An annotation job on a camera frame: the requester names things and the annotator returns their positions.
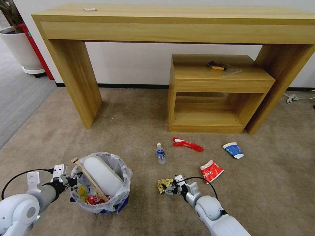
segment white wall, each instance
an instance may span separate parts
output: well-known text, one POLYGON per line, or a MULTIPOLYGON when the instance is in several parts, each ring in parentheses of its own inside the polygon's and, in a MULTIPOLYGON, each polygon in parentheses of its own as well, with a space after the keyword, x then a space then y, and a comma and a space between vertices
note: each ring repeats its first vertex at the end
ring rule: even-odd
MULTIPOLYGON (((57 83, 62 79, 31 17, 31 13, 66 3, 87 3, 89 0, 14 0, 39 50, 57 83)), ((315 0, 98 0, 111 4, 163 4, 163 5, 264 5, 289 6, 315 11, 315 0)), ((98 83, 113 84, 168 84, 172 53, 248 54, 257 57, 261 46, 194 45, 149 43, 94 43, 87 42, 87 49, 98 83)), ((315 87, 315 55, 311 57, 291 87, 315 87)))

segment plastic water bottle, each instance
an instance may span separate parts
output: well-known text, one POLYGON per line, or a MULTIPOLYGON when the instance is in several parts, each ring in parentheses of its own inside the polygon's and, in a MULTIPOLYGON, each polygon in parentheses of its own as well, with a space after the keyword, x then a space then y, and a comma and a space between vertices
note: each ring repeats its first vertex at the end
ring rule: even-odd
POLYGON ((162 148, 162 145, 160 143, 157 144, 157 161, 163 165, 165 164, 166 160, 165 160, 165 152, 162 148))

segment beige carpet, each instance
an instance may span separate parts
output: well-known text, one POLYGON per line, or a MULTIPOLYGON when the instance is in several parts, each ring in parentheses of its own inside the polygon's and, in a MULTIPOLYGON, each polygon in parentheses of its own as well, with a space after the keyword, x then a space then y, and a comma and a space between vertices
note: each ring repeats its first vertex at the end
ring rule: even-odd
MULTIPOLYGON (((69 201, 69 190, 47 210, 29 235, 209 235, 181 196, 159 195, 157 180, 183 174, 201 176, 210 159, 224 169, 214 181, 219 200, 251 235, 313 235, 315 231, 314 101, 291 105, 283 97, 254 136, 168 132, 167 90, 100 89, 105 101, 85 130, 65 88, 58 88, 0 151, 0 186, 32 168, 51 168, 92 152, 119 155, 133 170, 129 204, 117 214, 92 214, 69 201), (173 147, 172 138, 196 142, 198 153, 173 147), (167 164, 158 164, 161 142, 167 164), (222 149, 238 142, 240 160, 222 149)), ((197 180, 203 194, 209 186, 197 180)), ((26 177, 6 196, 23 193, 26 177)))

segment red snack wrapper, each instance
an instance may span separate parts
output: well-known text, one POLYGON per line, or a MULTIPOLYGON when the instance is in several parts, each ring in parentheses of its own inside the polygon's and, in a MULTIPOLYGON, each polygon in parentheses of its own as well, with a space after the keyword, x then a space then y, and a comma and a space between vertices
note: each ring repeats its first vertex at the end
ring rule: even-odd
POLYGON ((91 204, 91 205, 97 205, 97 204, 100 204, 100 203, 104 203, 104 199, 102 199, 101 197, 99 196, 89 196, 88 197, 88 202, 91 204))
POLYGON ((195 151, 203 151, 203 148, 200 147, 199 145, 195 144, 195 143, 192 143, 192 142, 189 142, 187 140, 182 140, 182 139, 179 139, 179 138, 173 138, 173 141, 175 143, 173 143, 174 146, 178 146, 178 147, 188 147, 188 148, 191 148, 195 151))
POLYGON ((219 177, 223 173, 223 169, 219 167, 214 161, 210 160, 207 164, 200 167, 203 177, 210 183, 219 177))

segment bottle label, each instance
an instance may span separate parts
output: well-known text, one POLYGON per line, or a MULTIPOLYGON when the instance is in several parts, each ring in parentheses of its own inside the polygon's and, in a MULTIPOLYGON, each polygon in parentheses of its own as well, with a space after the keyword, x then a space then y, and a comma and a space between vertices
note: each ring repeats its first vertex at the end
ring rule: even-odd
POLYGON ((164 151, 163 150, 157 150, 157 155, 159 155, 159 154, 162 154, 163 155, 163 157, 165 156, 165 153, 164 153, 164 151))

